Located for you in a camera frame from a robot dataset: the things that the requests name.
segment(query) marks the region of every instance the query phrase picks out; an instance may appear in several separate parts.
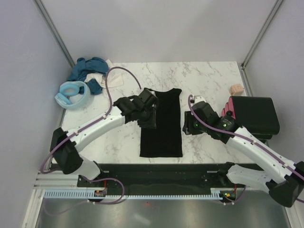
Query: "folded black garment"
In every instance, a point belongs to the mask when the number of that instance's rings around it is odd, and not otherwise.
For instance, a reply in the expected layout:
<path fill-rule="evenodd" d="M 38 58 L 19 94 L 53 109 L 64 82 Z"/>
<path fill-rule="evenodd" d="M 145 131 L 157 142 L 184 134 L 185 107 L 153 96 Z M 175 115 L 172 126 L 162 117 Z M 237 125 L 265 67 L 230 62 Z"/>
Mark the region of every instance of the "folded black garment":
<path fill-rule="evenodd" d="M 142 128 L 141 157 L 182 157 L 180 94 L 181 89 L 176 88 L 168 92 L 155 91 L 156 129 Z"/>

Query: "marble table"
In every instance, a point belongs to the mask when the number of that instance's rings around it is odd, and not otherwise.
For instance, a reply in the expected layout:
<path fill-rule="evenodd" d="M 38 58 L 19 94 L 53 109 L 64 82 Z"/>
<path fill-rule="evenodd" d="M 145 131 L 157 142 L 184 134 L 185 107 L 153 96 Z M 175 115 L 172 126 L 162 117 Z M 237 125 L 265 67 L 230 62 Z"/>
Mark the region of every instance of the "marble table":
<path fill-rule="evenodd" d="M 232 84 L 243 84 L 236 62 L 172 62 L 172 63 L 117 63 L 133 72 L 142 87 L 157 91 L 172 88 L 182 89 L 180 95 L 181 127 L 184 125 L 184 112 L 188 111 L 187 99 L 190 94 L 201 95 L 220 113 L 229 98 L 228 89 Z M 138 95 L 140 89 L 132 76 L 120 69 L 124 85 L 111 88 L 113 101 L 122 96 Z M 67 110 L 62 128 L 68 130 L 98 116 L 109 107 L 104 90 L 101 95 L 91 96 L 86 107 Z M 98 163 L 225 163 L 252 162 L 239 151 L 211 139 L 207 134 L 182 135 L 182 158 L 142 158 L 140 154 L 141 129 L 137 122 L 125 124 L 102 135 L 90 143 L 81 154 Z"/>

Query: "blue cloth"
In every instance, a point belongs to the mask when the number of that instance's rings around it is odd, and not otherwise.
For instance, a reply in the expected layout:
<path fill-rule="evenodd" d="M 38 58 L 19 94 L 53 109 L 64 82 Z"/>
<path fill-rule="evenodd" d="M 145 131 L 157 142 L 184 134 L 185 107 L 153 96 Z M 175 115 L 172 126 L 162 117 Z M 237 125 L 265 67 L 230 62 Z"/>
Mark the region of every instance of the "blue cloth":
<path fill-rule="evenodd" d="M 73 67 L 71 75 L 68 77 L 68 81 L 82 81 L 84 82 L 86 76 L 90 73 L 105 74 L 109 70 L 107 63 L 98 57 L 86 61 L 84 58 L 79 58 L 77 64 Z M 95 79 L 88 81 L 87 86 L 90 88 L 92 95 L 101 94 L 102 87 L 97 83 Z M 84 93 L 84 88 L 81 87 L 80 94 Z"/>

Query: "white wall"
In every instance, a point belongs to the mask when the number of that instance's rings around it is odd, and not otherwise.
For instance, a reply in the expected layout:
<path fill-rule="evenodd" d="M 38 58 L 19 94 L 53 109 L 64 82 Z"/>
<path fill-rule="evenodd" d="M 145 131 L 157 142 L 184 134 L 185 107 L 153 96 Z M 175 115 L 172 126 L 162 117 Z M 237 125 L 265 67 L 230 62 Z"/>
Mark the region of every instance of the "white wall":
<path fill-rule="evenodd" d="M 42 0 L 72 58 L 242 62 L 276 0 Z"/>
<path fill-rule="evenodd" d="M 303 10 L 303 0 L 284 1 L 246 68 L 254 95 L 275 103 L 281 130 L 271 148 L 295 162 L 304 161 Z"/>
<path fill-rule="evenodd" d="M 70 71 L 32 0 L 0 7 L 0 227 L 21 226 L 61 109 L 54 95 Z"/>

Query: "reflective floor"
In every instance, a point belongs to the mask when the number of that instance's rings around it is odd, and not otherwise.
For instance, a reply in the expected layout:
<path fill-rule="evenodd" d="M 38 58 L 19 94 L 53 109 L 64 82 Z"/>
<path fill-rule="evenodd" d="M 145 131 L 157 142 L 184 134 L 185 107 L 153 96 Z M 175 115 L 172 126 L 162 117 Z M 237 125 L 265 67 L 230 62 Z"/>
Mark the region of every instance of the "reflective floor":
<path fill-rule="evenodd" d="M 51 213 L 83 199 L 44 199 Z M 82 204 L 62 215 L 40 212 L 36 228 L 290 228 L 285 209 L 262 192 L 247 191 L 234 206 L 207 200 L 126 200 Z"/>

